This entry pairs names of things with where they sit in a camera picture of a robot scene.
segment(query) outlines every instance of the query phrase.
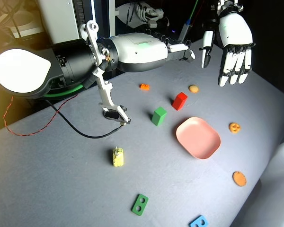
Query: blue block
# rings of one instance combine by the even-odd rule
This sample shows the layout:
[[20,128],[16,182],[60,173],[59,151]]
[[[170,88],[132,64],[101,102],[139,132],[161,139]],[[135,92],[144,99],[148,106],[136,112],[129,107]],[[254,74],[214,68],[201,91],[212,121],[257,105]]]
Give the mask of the blue block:
[[198,217],[192,223],[189,224],[190,227],[206,227],[208,226],[208,222],[203,215]]

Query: gray table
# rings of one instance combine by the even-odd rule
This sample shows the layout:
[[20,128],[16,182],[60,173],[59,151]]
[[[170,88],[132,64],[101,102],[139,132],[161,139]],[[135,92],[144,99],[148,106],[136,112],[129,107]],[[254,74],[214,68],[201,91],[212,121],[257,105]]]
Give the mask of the gray table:
[[[112,79],[113,100],[128,107],[132,122],[107,138],[84,138],[59,116],[32,137],[0,130],[0,227],[187,227],[201,214],[210,226],[229,226],[284,134],[284,94],[254,72],[242,85],[219,87],[222,50],[213,48],[203,70],[199,46],[193,44],[191,64],[171,61]],[[140,83],[151,90],[141,91]],[[200,92],[190,93],[191,84]],[[181,91],[189,98],[176,111],[171,100]],[[104,134],[118,123],[102,116],[99,101],[93,88],[62,112],[83,132]],[[159,106],[168,113],[157,127],[150,116]],[[53,113],[44,109],[11,128],[34,132]],[[175,128],[192,116],[206,120],[222,139],[207,160],[193,158],[175,137]],[[239,134],[229,132],[230,122],[241,124]],[[111,164],[115,146],[124,149],[123,167]],[[245,174],[245,187],[233,182],[234,171]],[[149,197],[142,216],[131,212],[139,193]]]

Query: green block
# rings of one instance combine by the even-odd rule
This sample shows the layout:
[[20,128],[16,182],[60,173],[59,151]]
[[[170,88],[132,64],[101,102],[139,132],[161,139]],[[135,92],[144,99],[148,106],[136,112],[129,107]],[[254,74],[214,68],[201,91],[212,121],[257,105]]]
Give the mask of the green block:
[[132,208],[132,212],[135,214],[141,216],[145,206],[147,204],[148,198],[145,195],[139,194],[136,202],[134,203],[134,206]]
[[155,112],[153,113],[152,119],[151,121],[159,126],[160,124],[162,124],[162,122],[164,121],[164,118],[166,116],[167,112],[166,110],[164,110],[162,107],[159,107],[158,109],[155,110]]

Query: pink bowl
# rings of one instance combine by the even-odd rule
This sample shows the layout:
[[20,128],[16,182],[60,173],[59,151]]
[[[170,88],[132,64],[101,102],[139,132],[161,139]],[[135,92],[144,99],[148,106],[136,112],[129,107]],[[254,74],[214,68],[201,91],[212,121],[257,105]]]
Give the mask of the pink bowl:
[[179,143],[194,157],[209,158],[220,147],[219,134],[206,121],[191,117],[176,131]]

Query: yellow lego brick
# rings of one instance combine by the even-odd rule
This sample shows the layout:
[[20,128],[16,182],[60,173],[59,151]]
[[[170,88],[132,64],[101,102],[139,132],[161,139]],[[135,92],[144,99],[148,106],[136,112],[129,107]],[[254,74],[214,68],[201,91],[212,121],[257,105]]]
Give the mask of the yellow lego brick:
[[122,148],[116,147],[113,150],[113,164],[114,164],[114,167],[124,165],[124,157],[123,157],[123,149]]

